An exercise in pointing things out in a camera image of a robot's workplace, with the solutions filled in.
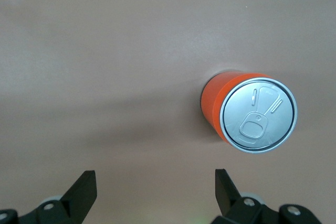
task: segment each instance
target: aluminum can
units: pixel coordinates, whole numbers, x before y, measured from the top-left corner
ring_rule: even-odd
[[[262,73],[224,72],[205,86],[201,107],[218,135],[247,153],[264,153],[293,132],[298,112],[292,92]]]

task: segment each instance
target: can rim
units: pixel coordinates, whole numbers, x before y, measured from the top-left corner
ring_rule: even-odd
[[[261,148],[250,148],[250,147],[245,147],[242,146],[238,143],[236,143],[231,137],[230,135],[226,132],[225,129],[225,125],[224,125],[224,108],[226,103],[228,102],[228,100],[231,98],[231,96],[233,95],[234,92],[236,92],[237,90],[239,90],[241,87],[250,84],[250,83],[254,83],[254,82],[268,82],[271,84],[275,84],[277,87],[279,87],[289,98],[289,101],[292,105],[292,109],[293,109],[293,118],[292,118],[292,122],[291,122],[291,126],[289,127],[287,133],[279,140],[277,140],[276,142],[274,142],[271,145],[265,146],[265,147],[261,147]],[[297,122],[297,118],[298,118],[298,107],[296,104],[296,100],[294,98],[294,95],[292,94],[292,92],[281,82],[271,79],[271,78],[266,78],[266,77],[257,77],[257,78],[252,78],[252,79],[248,79],[246,81],[241,82],[240,84],[238,84],[237,86],[235,86],[225,97],[222,106],[221,106],[221,110],[219,113],[219,121],[220,121],[220,128],[222,130],[222,133],[224,134],[225,138],[229,141],[229,143],[234,146],[235,148],[246,152],[246,153],[265,153],[265,152],[269,152],[275,148],[277,148],[280,144],[282,144],[285,140],[287,140],[287,138],[290,136],[290,134],[293,132],[296,122]]]

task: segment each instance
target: silver bolt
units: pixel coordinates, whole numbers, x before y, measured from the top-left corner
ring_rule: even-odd
[[[43,209],[44,210],[50,210],[51,208],[53,208],[54,207],[54,204],[53,203],[49,203],[49,204],[46,204],[44,207],[43,207]]]
[[[244,199],[244,204],[249,207],[253,207],[255,205],[254,201],[249,198]]]
[[[0,220],[6,219],[7,216],[8,216],[8,214],[6,214],[5,212],[3,214],[0,214]]]
[[[301,214],[300,210],[298,208],[294,207],[294,206],[287,207],[287,210],[293,215],[300,215]]]

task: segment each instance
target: can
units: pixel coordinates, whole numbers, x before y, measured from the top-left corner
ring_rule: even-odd
[[[264,153],[293,132],[298,109],[292,92],[262,73],[223,72],[205,86],[201,107],[218,135],[247,153]]]

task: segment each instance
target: silver can lid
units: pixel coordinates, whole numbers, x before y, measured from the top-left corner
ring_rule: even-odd
[[[240,83],[225,98],[220,113],[226,139],[248,153],[278,147],[292,133],[296,121],[293,94],[281,82],[270,78]]]

